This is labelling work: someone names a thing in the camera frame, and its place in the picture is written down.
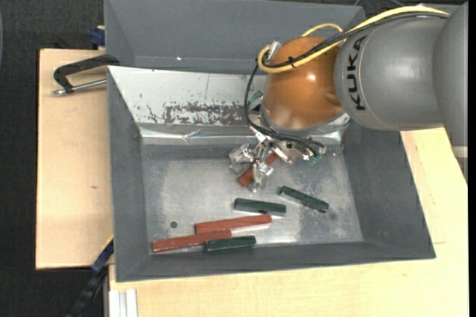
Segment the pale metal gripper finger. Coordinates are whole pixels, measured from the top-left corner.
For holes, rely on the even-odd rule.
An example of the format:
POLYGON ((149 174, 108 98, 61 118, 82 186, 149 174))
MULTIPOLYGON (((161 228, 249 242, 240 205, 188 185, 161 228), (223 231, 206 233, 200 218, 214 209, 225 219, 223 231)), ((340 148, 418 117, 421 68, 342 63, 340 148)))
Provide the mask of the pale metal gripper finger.
POLYGON ((272 173, 273 168, 264 161, 254 162, 251 166, 251 171, 248 176, 249 182, 246 187, 253 192, 264 190, 266 188, 268 178, 272 173))
POLYGON ((255 161, 256 153, 249 144, 242 144, 229 152, 230 169, 237 175, 250 170, 255 161))

